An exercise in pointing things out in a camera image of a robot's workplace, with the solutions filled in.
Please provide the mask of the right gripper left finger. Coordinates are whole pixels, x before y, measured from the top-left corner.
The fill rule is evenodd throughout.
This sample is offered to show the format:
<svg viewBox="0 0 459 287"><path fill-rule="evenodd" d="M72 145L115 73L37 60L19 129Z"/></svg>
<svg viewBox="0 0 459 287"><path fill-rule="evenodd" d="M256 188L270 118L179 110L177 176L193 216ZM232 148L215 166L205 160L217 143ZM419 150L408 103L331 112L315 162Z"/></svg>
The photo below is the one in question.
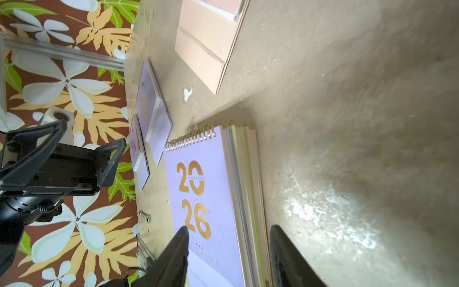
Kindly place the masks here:
<svg viewBox="0 0 459 287"><path fill-rule="evenodd" d="M147 274L132 287L184 287L188 268L188 229L181 227Z"/></svg>

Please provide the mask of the pink calendar back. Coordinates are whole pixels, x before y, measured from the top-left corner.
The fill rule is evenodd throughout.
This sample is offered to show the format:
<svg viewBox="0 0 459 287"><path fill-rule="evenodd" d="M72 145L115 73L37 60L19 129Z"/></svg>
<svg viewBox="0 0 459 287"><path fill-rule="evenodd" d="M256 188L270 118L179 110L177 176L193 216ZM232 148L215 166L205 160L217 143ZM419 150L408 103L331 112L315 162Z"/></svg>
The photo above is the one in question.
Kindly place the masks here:
<svg viewBox="0 0 459 287"><path fill-rule="evenodd" d="M249 1L183 1L175 51L218 94Z"/></svg>

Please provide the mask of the purple calendar front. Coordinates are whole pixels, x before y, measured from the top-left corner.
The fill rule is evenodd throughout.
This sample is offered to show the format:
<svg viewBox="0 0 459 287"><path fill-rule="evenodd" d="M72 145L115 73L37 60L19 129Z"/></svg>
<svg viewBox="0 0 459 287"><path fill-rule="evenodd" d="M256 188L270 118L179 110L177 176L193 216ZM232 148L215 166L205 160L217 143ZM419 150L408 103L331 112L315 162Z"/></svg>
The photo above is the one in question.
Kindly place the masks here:
<svg viewBox="0 0 459 287"><path fill-rule="evenodd" d="M164 154L175 230L189 232L192 287L253 287L245 214L222 125L184 136Z"/></svg>

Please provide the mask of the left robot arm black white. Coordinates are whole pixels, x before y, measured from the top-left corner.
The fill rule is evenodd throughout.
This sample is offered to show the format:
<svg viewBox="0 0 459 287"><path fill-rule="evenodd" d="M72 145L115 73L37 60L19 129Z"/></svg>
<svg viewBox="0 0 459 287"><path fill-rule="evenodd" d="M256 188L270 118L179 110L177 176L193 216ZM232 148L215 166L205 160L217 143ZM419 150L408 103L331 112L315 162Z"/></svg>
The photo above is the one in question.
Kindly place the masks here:
<svg viewBox="0 0 459 287"><path fill-rule="evenodd" d="M1 273L13 264L25 227L63 214L67 197L94 196L113 184L126 149L121 138L94 150L61 143L68 123L5 134L1 150Z"/></svg>

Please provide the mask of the green calendar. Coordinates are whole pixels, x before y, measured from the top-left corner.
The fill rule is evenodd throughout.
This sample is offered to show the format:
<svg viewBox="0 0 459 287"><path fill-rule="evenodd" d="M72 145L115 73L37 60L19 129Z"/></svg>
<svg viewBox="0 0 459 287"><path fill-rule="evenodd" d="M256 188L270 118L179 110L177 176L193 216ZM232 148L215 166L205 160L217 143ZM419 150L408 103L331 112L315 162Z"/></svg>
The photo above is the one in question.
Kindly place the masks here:
<svg viewBox="0 0 459 287"><path fill-rule="evenodd" d="M247 143L247 129L232 125L230 128L234 155L239 175L243 207L245 211L245 231L247 233L249 262L252 278L256 287L266 287L265 262L263 259L261 238L259 235L259 221L255 208L255 196L249 148Z"/></svg>

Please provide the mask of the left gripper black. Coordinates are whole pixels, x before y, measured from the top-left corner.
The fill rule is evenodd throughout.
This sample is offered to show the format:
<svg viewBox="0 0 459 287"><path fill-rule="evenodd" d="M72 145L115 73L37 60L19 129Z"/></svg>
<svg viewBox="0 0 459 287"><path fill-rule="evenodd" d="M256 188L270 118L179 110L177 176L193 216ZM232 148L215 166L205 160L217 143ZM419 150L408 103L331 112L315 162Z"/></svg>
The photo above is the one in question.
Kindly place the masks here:
<svg viewBox="0 0 459 287"><path fill-rule="evenodd" d="M59 143L68 122L14 130L1 150L1 197L92 196L111 187L124 138L96 149Z"/></svg>

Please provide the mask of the purple calendar far left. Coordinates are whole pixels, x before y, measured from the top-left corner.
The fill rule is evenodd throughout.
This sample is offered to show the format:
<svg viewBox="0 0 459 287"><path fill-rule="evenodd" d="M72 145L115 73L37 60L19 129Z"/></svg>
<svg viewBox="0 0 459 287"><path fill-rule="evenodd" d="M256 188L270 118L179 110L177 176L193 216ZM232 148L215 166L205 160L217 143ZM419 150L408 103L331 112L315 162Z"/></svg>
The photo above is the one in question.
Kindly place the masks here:
<svg viewBox="0 0 459 287"><path fill-rule="evenodd" d="M129 147L133 171L136 175L139 189L142 191L149 178L149 167L137 114L133 114L131 119Z"/></svg>

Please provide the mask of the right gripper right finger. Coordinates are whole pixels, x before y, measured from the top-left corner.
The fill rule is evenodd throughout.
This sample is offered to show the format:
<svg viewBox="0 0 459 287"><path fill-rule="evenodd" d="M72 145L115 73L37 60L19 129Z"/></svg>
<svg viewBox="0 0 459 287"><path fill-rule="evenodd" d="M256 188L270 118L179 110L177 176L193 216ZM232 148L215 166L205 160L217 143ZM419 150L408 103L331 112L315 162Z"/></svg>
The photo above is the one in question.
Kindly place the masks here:
<svg viewBox="0 0 459 287"><path fill-rule="evenodd" d="M270 230L270 257L274 287L325 287L281 226Z"/></svg>

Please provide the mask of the metal wrench left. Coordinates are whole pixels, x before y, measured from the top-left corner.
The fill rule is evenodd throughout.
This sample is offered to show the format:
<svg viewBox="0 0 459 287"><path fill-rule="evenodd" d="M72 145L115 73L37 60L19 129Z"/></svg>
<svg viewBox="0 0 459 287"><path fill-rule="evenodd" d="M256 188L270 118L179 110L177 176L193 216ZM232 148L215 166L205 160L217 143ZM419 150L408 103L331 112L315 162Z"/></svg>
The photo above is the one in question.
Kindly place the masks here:
<svg viewBox="0 0 459 287"><path fill-rule="evenodd" d="M150 214L147 214L146 212L144 212L143 210L140 210L138 212L139 216L144 218L146 220L147 223L151 223L151 216Z"/></svg>

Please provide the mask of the purple calendar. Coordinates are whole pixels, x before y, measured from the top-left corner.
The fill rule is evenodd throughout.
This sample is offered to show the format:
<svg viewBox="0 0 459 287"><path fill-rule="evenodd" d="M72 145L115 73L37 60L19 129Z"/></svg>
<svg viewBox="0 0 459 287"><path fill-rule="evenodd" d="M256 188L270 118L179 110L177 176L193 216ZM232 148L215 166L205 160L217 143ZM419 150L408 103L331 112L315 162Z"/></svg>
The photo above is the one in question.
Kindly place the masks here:
<svg viewBox="0 0 459 287"><path fill-rule="evenodd" d="M184 136L164 154L175 230L189 232L192 287L253 287L245 214L222 125Z"/></svg>
<svg viewBox="0 0 459 287"><path fill-rule="evenodd" d="M173 123L151 61L143 61L137 93L137 116L142 139L150 147L156 166L159 165L172 131Z"/></svg>
<svg viewBox="0 0 459 287"><path fill-rule="evenodd" d="M129 147L133 171L136 175L139 189L142 191L149 178L149 167L137 114L133 114L131 119Z"/></svg>

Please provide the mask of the purple calendar back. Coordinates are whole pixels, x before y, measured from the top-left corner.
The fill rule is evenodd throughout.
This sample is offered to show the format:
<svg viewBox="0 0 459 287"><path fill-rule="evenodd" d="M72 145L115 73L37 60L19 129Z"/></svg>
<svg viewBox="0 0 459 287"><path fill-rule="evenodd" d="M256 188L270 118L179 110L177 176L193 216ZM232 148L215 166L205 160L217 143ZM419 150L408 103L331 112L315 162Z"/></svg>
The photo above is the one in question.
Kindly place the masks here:
<svg viewBox="0 0 459 287"><path fill-rule="evenodd" d="M143 61L137 93L137 116L142 139L150 147L156 166L159 165L172 131L173 123L151 61Z"/></svg>

